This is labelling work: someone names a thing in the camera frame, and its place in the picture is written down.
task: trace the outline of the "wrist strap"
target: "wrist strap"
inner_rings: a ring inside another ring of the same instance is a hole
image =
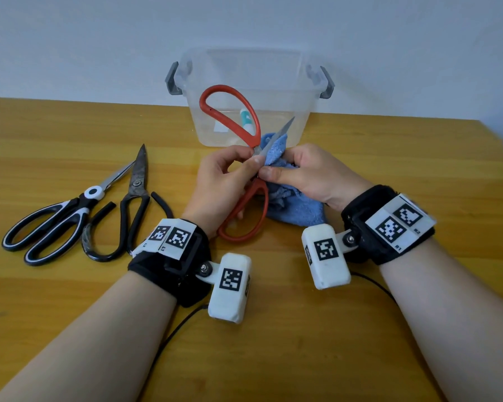
[[[211,289],[196,277],[201,264],[211,260],[208,237],[188,220],[162,219],[132,256],[129,271],[166,290],[185,308],[202,300]]]
[[[358,242],[360,262],[365,254],[377,265],[385,264],[435,233],[436,220],[389,186],[370,188],[350,202],[341,216]]]

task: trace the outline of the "blue towel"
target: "blue towel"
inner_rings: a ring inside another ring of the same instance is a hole
[[[261,148],[264,148],[274,133],[261,137]],[[267,153],[265,165],[283,168],[297,168],[282,158],[287,145],[287,134],[279,138]],[[321,202],[309,199],[294,186],[279,185],[267,182],[268,185],[268,211],[267,217],[309,227],[326,223],[324,208]]]

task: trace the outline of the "plastic storage box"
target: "plastic storage box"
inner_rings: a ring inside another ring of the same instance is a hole
[[[231,130],[203,113],[200,96],[207,87],[228,85],[251,103],[263,135],[277,132],[295,116],[288,146],[300,141],[315,102],[329,99],[334,83],[313,56],[300,51],[257,48],[194,48],[175,62],[166,77],[170,94],[184,95],[203,145],[245,145]],[[215,93],[208,104],[241,124],[243,104],[227,93]]]

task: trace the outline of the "black and white scissors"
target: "black and white scissors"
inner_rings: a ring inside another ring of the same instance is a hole
[[[59,256],[65,254],[78,241],[84,227],[88,223],[91,209],[105,196],[105,191],[112,183],[119,180],[134,161],[125,165],[99,185],[87,188],[84,193],[74,199],[56,203],[34,211],[15,224],[4,236],[2,247],[7,251],[19,251],[29,245],[32,247],[24,255],[24,262],[30,266],[47,264]],[[18,242],[14,242],[15,236],[30,223],[42,216],[53,214],[47,220],[39,224]],[[71,227],[76,226],[73,234],[58,249],[41,257],[41,252],[58,241],[61,236]]]
[[[120,227],[120,239],[117,249],[111,254],[103,255],[95,251],[92,243],[92,228],[101,222],[102,219],[106,217],[110,211],[112,211],[116,204],[114,202],[109,202],[105,207],[99,210],[99,212],[93,217],[93,219],[87,223],[82,233],[82,248],[88,257],[98,262],[108,262],[113,259],[120,257],[127,251],[129,254],[132,253],[134,248],[136,248],[135,240],[138,235],[138,230],[140,228],[141,221],[144,214],[148,208],[150,201],[149,193],[147,192],[146,183],[148,175],[148,154],[145,149],[145,144],[143,144],[138,152],[134,166],[132,167],[132,173],[130,176],[129,192],[125,195],[120,203],[121,212],[121,227]],[[166,218],[172,219],[173,212],[172,209],[167,205],[164,200],[156,194],[156,192],[151,193],[151,197],[158,203],[158,205],[166,213]],[[140,207],[136,211],[136,215],[129,227],[129,204],[135,198],[141,198]]]

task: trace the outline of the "scissors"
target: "scissors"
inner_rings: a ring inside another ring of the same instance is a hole
[[[80,196],[74,199],[44,207],[24,217],[6,233],[2,240],[2,247],[7,251],[19,251],[33,244],[24,255],[24,262],[30,266],[47,264],[65,254],[80,238],[82,230],[88,222],[90,211],[105,196],[105,191],[112,183],[123,177],[133,163],[134,162],[131,162],[114,172],[113,175],[99,185],[87,188],[84,193],[81,193]],[[53,215],[39,224],[39,226],[33,229],[19,242],[13,243],[15,236],[19,234],[23,228],[48,214]],[[47,256],[40,257],[43,250],[52,243],[55,243],[73,226],[76,226],[76,228],[64,244]]]
[[[102,219],[106,217],[110,211],[112,211],[116,204],[114,202],[109,202],[105,207],[100,209],[93,219],[86,224],[84,231],[82,232],[82,248],[88,257],[98,262],[108,262],[113,259],[120,257],[127,251],[129,254],[132,253],[136,245],[134,244],[136,236],[138,235],[138,230],[144,214],[148,208],[150,201],[149,193],[145,189],[148,174],[148,154],[145,149],[145,144],[143,144],[136,156],[136,161],[134,161],[134,166],[132,167],[132,173],[129,182],[129,192],[125,195],[123,200],[120,202],[120,212],[121,212],[121,227],[119,236],[119,245],[117,249],[107,255],[99,254],[95,251],[92,243],[92,229],[97,224],[99,224]],[[167,203],[155,192],[151,193],[151,196],[158,203],[158,205],[166,213],[166,217],[169,219],[173,218],[172,209],[167,205]],[[136,198],[141,198],[140,207],[136,211],[136,215],[129,227],[129,204]]]
[[[217,92],[224,92],[231,94],[235,96],[237,99],[239,99],[244,106],[248,109],[253,122],[255,123],[255,135],[251,135],[248,131],[246,131],[244,128],[242,128],[239,124],[237,124],[235,121],[231,120],[228,116],[220,113],[218,110],[212,108],[207,104],[207,98],[214,93]],[[254,149],[254,153],[252,156],[255,155],[265,155],[267,154],[268,150],[272,148],[272,145],[276,140],[278,140],[281,136],[287,134],[288,129],[291,127],[291,124],[293,120],[295,119],[292,117],[287,124],[285,124],[281,130],[279,130],[276,134],[272,136],[268,144],[265,146],[265,148],[261,149],[260,144],[261,144],[261,125],[259,124],[259,119],[257,118],[257,114],[255,114],[255,110],[253,109],[252,105],[249,103],[248,100],[236,89],[230,86],[226,85],[215,85],[209,87],[207,90],[205,90],[200,97],[200,108],[201,110],[207,114],[208,116],[214,118],[215,120],[219,121],[222,123],[224,126],[229,128],[231,131],[233,131],[236,135],[241,137],[241,139],[248,144],[249,147]],[[257,234],[261,226],[263,225],[264,219],[267,216],[267,210],[268,210],[268,188],[267,188],[267,183],[259,179],[257,175],[255,175],[251,179],[251,184],[249,187],[246,189],[246,192],[244,193],[243,196],[239,199],[239,201],[236,203],[235,208],[230,212],[229,216],[227,216],[227,219],[221,224],[221,226],[218,228],[218,235],[221,236],[223,239],[231,241],[231,242],[242,242],[246,241],[253,236]],[[257,193],[262,192],[264,194],[264,207],[263,207],[263,214],[261,215],[261,218],[259,219],[259,222],[255,227],[248,232],[245,235],[235,237],[235,236],[230,236],[228,233],[225,231],[227,228],[228,223],[235,218],[235,216],[242,211],[248,202],[252,199],[253,196],[255,196]]]

